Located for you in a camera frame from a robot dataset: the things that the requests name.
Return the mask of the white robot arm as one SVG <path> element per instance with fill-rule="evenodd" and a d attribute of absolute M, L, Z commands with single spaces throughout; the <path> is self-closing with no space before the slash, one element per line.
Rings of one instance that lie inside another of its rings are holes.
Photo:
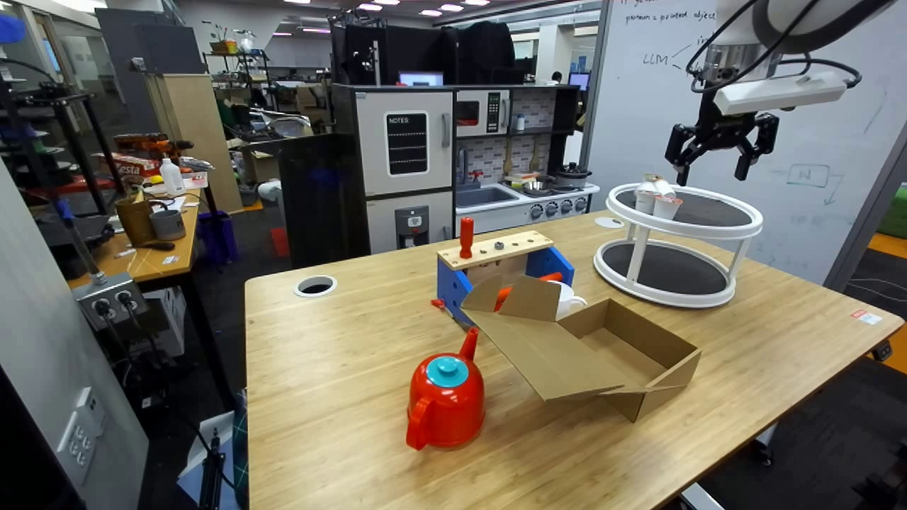
<path fill-rule="evenodd" d="M 774 150 L 779 112 L 836 102 L 862 82 L 852 65 L 818 56 L 894 0 L 717 0 L 717 28 L 685 61 L 699 96 L 694 124 L 673 124 L 666 161 L 676 182 L 707 150 L 736 150 L 733 180 Z"/>

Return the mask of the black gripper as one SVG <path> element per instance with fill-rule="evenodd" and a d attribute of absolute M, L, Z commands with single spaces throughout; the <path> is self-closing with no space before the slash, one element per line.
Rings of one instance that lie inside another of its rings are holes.
<path fill-rule="evenodd" d="M 750 164 L 774 150 L 779 131 L 779 120 L 774 114 L 736 114 L 726 117 L 710 95 L 699 96 L 699 114 L 694 124 L 673 124 L 666 158 L 673 161 L 676 184 L 689 184 L 689 161 L 703 156 L 706 150 L 727 150 L 736 148 L 740 158 L 733 168 L 733 180 L 745 182 Z"/>

